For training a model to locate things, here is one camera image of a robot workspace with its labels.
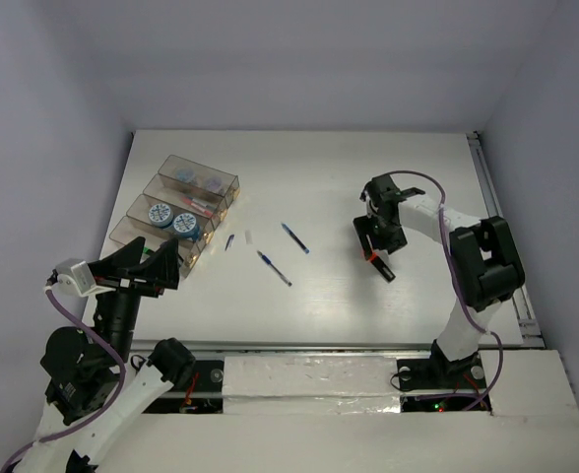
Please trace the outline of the orange cap black highlighter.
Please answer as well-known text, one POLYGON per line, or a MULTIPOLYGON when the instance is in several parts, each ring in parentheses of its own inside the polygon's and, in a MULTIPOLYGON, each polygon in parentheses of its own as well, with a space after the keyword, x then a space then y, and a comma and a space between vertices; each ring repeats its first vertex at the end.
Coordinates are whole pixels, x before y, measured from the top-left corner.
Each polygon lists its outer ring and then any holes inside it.
POLYGON ((373 252, 368 257, 367 261, 377 270, 386 282, 392 283, 395 280, 396 276, 394 272, 376 252, 373 252))

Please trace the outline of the blue white tape roll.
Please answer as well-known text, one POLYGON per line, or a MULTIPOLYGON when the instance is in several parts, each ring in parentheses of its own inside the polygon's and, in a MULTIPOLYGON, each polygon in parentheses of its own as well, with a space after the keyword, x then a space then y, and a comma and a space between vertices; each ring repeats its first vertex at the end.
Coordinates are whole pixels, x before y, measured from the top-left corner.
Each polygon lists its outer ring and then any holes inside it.
POLYGON ((174 215, 168 204, 157 203, 149 208, 148 219, 154 227, 166 229, 171 226, 174 215))
POLYGON ((198 241, 201 228, 195 214, 184 212, 174 217, 171 225, 173 233, 183 239, 198 241))

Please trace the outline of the clear jar blue pins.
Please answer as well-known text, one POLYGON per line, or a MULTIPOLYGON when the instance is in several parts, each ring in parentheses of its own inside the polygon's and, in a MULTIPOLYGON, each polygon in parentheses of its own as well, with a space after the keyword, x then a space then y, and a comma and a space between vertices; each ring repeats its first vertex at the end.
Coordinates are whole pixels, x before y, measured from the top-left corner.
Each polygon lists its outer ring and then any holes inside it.
POLYGON ((175 177, 182 182, 192 182, 196 180, 197 175, 193 169, 182 168, 175 172, 175 177))

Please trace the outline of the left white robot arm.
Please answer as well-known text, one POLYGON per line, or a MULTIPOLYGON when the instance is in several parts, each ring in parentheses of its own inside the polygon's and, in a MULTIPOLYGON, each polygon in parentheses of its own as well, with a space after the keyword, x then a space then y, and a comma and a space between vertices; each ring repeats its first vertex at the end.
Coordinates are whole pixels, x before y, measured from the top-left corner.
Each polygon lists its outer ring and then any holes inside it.
POLYGON ((43 291, 68 325, 49 336, 40 364, 49 376, 33 440, 5 472, 95 472, 121 434, 171 389, 195 384, 196 359, 177 339, 130 362, 140 302, 179 285, 175 237, 150 250, 138 236, 101 260, 67 259, 43 291))

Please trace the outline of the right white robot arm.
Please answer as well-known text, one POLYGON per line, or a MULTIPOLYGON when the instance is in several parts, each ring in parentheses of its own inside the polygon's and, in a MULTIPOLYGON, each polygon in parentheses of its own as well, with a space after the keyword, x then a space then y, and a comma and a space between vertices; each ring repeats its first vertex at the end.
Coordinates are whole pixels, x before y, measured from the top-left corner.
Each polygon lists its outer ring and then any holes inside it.
POLYGON ((436 189, 439 197, 432 199, 418 187, 399 187, 391 172, 375 176, 360 193, 366 213, 353 225, 364 259, 387 282, 395 274, 380 255, 405 247, 406 230, 441 245, 456 302, 428 360, 412 377, 449 386, 473 364, 490 320, 524 285, 525 270, 505 219, 456 211, 448 207, 443 186, 436 189))

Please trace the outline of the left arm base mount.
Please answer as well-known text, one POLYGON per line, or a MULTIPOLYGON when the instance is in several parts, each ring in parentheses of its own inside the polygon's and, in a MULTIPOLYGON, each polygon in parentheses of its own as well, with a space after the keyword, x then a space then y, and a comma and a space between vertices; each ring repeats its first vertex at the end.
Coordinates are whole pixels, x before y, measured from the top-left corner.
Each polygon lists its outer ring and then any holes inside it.
POLYGON ((153 401, 145 414, 221 414, 225 361, 198 360, 192 377, 153 401))

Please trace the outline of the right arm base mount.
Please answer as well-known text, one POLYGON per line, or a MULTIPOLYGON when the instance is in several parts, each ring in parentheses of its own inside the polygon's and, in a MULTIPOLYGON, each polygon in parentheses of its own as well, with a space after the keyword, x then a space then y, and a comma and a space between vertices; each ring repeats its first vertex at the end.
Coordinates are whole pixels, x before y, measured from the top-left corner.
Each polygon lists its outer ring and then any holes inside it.
POLYGON ((402 394, 404 412, 490 411, 488 385, 478 352, 449 361, 436 341, 426 358, 399 360, 390 385, 402 394))

